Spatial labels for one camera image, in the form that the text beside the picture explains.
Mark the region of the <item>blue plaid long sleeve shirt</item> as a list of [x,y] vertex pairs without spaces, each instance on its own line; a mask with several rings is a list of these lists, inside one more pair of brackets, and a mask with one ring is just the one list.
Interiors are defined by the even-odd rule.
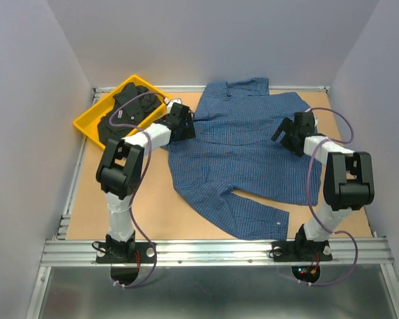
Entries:
[[307,109],[294,92],[270,94],[266,78],[209,83],[194,113],[195,138],[167,147],[174,189],[238,239],[285,240],[288,212],[235,191],[293,205],[318,201],[321,164],[271,139],[284,119]]

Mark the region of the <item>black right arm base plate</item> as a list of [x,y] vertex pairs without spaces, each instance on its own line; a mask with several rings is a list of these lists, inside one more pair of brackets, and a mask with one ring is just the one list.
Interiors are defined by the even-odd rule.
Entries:
[[333,256],[329,249],[329,242],[305,241],[274,241],[272,242],[272,255],[275,262],[311,262],[311,261],[332,261]]

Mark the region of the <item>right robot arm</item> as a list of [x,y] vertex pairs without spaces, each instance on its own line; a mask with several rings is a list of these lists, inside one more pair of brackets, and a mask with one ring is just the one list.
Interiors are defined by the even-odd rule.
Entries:
[[312,204],[311,175],[315,163],[324,166],[323,197],[325,202],[312,210],[312,219],[301,225],[293,241],[275,241],[270,257],[277,263],[331,261],[329,238],[353,211],[374,200],[372,158],[367,152],[354,152],[315,131],[312,110],[297,112],[293,119],[285,118],[273,141],[296,156],[307,155],[310,162],[305,192],[307,204]]

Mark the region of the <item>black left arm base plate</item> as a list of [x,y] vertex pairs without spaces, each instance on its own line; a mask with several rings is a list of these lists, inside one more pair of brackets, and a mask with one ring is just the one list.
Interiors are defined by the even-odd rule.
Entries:
[[94,241],[92,248],[96,251],[96,263],[98,264],[153,264],[156,258],[153,248],[147,242],[106,243]]

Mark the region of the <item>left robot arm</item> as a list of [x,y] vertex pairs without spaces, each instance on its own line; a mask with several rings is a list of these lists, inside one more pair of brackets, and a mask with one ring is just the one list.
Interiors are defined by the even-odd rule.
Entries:
[[149,158],[154,150],[172,142],[195,136],[192,111],[175,99],[170,101],[165,115],[146,129],[109,140],[96,172],[96,180],[105,193],[109,221],[105,241],[92,244],[97,263],[133,263],[139,259],[132,203],[142,182],[144,157]]

